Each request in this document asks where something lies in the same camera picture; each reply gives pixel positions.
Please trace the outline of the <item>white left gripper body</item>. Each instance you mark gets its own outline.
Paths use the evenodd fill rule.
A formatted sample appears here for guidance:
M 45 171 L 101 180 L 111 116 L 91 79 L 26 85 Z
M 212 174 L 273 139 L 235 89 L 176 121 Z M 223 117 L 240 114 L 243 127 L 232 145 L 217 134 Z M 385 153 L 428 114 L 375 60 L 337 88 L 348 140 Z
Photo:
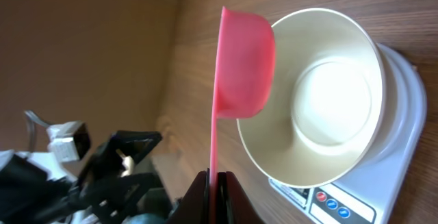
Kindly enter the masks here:
M 60 163 L 80 161 L 91 148 L 88 128 L 82 121 L 50 125 L 46 131 L 49 137 L 48 150 Z

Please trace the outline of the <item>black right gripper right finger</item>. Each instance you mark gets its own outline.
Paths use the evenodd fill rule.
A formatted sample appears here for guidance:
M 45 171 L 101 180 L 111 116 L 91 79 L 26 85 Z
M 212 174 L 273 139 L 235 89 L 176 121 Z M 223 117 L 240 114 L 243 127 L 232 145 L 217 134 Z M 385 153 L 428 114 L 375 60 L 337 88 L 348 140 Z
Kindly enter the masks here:
M 217 189 L 217 224 L 264 224 L 234 173 L 220 172 Z

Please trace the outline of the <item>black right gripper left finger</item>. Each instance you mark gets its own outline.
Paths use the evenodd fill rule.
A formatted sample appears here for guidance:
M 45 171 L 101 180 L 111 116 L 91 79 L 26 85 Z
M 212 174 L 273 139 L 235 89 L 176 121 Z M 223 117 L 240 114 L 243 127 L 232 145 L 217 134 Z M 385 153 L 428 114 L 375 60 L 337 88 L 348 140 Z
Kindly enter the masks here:
M 197 174 L 166 224 L 209 223 L 209 169 Z

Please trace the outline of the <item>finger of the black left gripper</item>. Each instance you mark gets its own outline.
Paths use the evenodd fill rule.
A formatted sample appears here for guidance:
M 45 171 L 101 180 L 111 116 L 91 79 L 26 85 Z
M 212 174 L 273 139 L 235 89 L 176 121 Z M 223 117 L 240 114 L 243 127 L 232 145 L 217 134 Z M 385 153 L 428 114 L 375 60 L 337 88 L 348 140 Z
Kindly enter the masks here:
M 81 173 L 68 192 L 69 212 L 90 209 L 100 223 L 122 223 L 137 213 L 139 200 L 157 187 L 157 174 L 138 173 L 95 179 Z
M 91 177 L 98 181 L 119 174 L 125 167 L 123 160 L 131 158 L 134 164 L 141 162 L 162 140 L 159 132 L 135 132 L 119 130 L 100 145 L 81 170 L 77 186 Z

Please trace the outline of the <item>pink plastic measuring scoop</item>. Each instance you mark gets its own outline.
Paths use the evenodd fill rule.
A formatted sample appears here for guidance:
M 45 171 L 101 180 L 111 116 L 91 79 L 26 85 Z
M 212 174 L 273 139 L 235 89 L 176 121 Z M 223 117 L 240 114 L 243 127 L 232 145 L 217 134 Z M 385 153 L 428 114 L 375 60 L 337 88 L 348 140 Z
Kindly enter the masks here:
M 262 16 L 222 8 L 211 108 L 209 222 L 216 222 L 218 185 L 218 119 L 255 116 L 268 101 L 276 46 L 269 22 Z

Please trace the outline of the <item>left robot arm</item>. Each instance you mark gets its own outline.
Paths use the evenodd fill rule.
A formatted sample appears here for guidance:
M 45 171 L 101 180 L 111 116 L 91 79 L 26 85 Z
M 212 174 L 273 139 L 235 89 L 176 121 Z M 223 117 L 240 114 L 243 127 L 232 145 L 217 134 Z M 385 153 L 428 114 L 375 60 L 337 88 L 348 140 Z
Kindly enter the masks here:
M 1 222 L 53 223 L 90 210 L 100 223 L 122 223 L 159 186 L 154 173 L 124 175 L 123 162 L 138 164 L 161 140 L 159 132 L 119 130 L 94 151 L 74 180 L 49 179 L 28 155 L 2 152 Z

